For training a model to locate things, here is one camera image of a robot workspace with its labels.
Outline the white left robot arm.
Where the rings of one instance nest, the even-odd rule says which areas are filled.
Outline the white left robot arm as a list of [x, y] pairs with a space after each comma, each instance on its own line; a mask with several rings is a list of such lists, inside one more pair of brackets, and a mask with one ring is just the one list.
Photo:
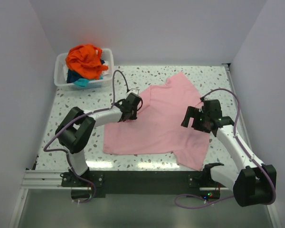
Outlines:
[[78, 107], [72, 108], [59, 125], [55, 134], [59, 143], [66, 148], [67, 161], [73, 172], [72, 181], [85, 186], [89, 181], [89, 167], [85, 160], [86, 147], [94, 128], [109, 123], [137, 119], [139, 106], [143, 103], [138, 90], [130, 90], [125, 99], [110, 108], [85, 113]]

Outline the pink t shirt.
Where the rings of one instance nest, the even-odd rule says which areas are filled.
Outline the pink t shirt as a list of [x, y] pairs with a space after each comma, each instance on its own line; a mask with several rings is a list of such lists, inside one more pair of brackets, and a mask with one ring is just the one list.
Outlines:
[[193, 83], [180, 72], [167, 78], [163, 85], [150, 85], [140, 97], [143, 105], [136, 120], [105, 125], [104, 153], [172, 152], [178, 164], [201, 170], [209, 147], [209, 134], [181, 126], [188, 106], [202, 106]]

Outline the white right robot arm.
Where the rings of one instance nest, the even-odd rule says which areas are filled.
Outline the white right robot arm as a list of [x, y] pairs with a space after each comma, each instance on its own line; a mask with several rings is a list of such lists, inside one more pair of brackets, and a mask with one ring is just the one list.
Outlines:
[[233, 192], [242, 207], [270, 205], [276, 199], [276, 169], [261, 161], [237, 133], [236, 123], [223, 116], [219, 100], [205, 100], [201, 108], [187, 108], [182, 127], [213, 134], [226, 148], [237, 171], [224, 168], [220, 162], [209, 163], [199, 176], [199, 182], [212, 187], [220, 183]]

